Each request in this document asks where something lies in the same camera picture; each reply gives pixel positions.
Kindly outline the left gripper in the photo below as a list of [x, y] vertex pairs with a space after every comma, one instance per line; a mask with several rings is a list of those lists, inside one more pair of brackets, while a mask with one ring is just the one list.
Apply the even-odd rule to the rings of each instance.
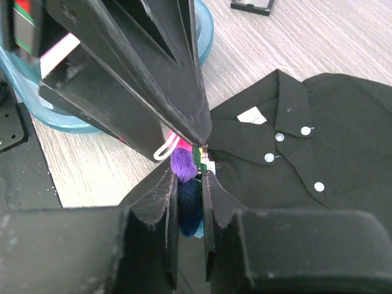
[[2, 47], [36, 66], [52, 45], [52, 17], [46, 1], [1, 1]]

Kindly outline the rainbow flower brooch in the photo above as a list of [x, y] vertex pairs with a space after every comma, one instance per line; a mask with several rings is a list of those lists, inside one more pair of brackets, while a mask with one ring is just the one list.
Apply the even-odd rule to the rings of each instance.
[[215, 171], [208, 159], [207, 147], [194, 147], [169, 131], [166, 142], [154, 153], [161, 161], [170, 159], [170, 167], [178, 179], [178, 222], [185, 237], [203, 238], [202, 176]]

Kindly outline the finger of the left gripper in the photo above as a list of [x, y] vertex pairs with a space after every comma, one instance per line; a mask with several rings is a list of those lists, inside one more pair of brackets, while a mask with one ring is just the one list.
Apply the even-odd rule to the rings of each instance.
[[39, 85], [39, 95], [68, 114], [153, 160], [164, 144], [158, 117], [113, 78], [82, 46]]
[[195, 146], [212, 122], [197, 48], [193, 1], [104, 1], [112, 74]]

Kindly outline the black button shirt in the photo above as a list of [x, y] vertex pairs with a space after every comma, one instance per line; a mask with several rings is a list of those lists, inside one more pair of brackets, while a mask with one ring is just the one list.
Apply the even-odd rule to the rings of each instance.
[[[391, 87], [342, 74], [298, 81], [276, 70], [211, 112], [208, 159], [221, 186], [249, 209], [360, 211], [391, 239]], [[150, 191], [170, 159], [125, 199]], [[206, 279], [203, 238], [178, 222], [178, 279]]]

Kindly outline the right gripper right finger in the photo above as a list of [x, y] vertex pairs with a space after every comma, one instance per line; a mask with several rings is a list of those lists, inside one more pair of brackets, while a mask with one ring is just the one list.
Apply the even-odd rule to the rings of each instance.
[[391, 239], [360, 211], [249, 209], [202, 177], [212, 293], [390, 293]]

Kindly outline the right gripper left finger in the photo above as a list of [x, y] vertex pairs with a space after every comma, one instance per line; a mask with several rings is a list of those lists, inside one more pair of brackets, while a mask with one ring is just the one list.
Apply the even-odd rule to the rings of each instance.
[[166, 170], [130, 206], [1, 214], [2, 293], [172, 293], [177, 178]]

